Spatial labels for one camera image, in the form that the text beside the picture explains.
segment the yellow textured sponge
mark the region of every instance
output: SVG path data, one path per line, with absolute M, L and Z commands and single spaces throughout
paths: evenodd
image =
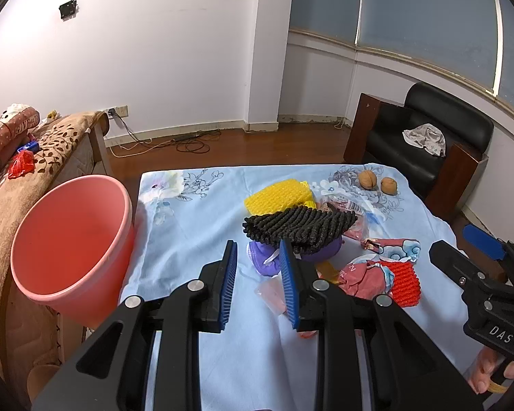
M 244 204 L 252 215 L 267 215 L 300 205 L 316 208 L 308 183 L 297 179 L 287 179 L 263 188 L 247 198 Z

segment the floral tablecloth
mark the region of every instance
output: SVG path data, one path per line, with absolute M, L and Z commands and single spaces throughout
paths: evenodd
M 415 271 L 423 294 L 418 306 L 406 311 L 459 371 L 475 358 L 481 346 L 463 333 L 467 315 L 461 290 L 428 258 L 433 242 L 442 239 L 455 245 L 455 235 L 428 211 L 397 170 L 373 164 L 365 168 L 373 170 L 379 181 L 394 178 L 398 194 L 363 190 L 357 174 L 364 166 L 217 167 L 157 171 L 141 178 L 135 248 L 121 300 L 133 294 L 146 300 L 167 296 L 197 278 L 204 264 L 220 259 L 228 239 L 238 243 L 230 321 L 220 335 L 200 335 L 204 411 L 314 409 L 317 339 L 297 336 L 287 318 L 274 315 L 254 293 L 264 277 L 246 254 L 248 239 L 242 231 L 242 222 L 249 216 L 244 199 L 288 178 L 307 181 L 315 198 L 342 195 L 373 212 L 369 228 L 374 238 L 418 239 L 421 254 Z M 343 266 L 363 253 L 357 242 L 346 239 L 331 263 Z M 153 358 L 151 371 L 155 363 Z M 147 409 L 152 409 L 154 387 L 151 375 Z

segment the wall socket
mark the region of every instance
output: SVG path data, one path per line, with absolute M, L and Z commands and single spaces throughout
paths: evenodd
M 127 117 L 127 105 L 124 105 L 121 107 L 113 107 L 113 108 L 116 111 L 116 114 L 118 114 L 120 117 Z

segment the power cord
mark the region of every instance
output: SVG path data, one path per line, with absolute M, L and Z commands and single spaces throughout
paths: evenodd
M 139 139 L 135 135 L 135 133 L 131 130 L 131 128 L 126 124 L 126 122 L 124 122 L 124 119 L 122 119 L 118 115 L 118 113 L 116 113 L 116 111 L 114 109 L 109 109 L 108 115 L 115 117 L 116 119 L 119 119 L 120 122 L 122 122 L 122 124 L 124 125 L 124 128 L 127 131 L 128 135 L 135 142 L 135 144 L 129 148 L 119 145 L 120 148 L 123 148 L 125 150 L 130 150 L 132 148 L 135 148 L 137 145 L 140 145 L 140 146 L 143 146 L 144 148 L 146 148 L 146 150 L 141 151 L 140 153 L 123 154 L 121 156 L 118 156 L 117 154 L 115 154 L 113 147 L 111 147 L 111 153 L 117 158 L 127 158 L 127 157 L 131 157 L 131 156 L 138 156 L 140 154 L 145 154 L 156 148 L 166 148 L 166 147 L 170 147 L 172 145 L 175 145 L 177 151 L 180 153 L 204 154 L 204 153 L 209 152 L 210 146 L 209 146 L 209 144 L 206 144 L 203 141 L 218 140 L 219 136 L 221 135 L 220 130 L 202 131 L 201 133 L 189 133 L 189 134 L 181 135 L 178 137 L 174 137 L 173 139 L 168 139 L 164 142 L 161 142 L 160 144 L 156 144 L 156 145 L 153 145 L 152 147 L 149 147 L 150 142 L 145 142 L 145 141 Z

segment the blue package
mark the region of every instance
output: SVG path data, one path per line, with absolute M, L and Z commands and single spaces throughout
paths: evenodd
M 37 141 L 31 141 L 28 144 L 22 145 L 17 149 L 17 152 L 20 153 L 23 150 L 29 150 L 33 153 L 38 153 L 40 151 L 40 146 L 38 145 Z

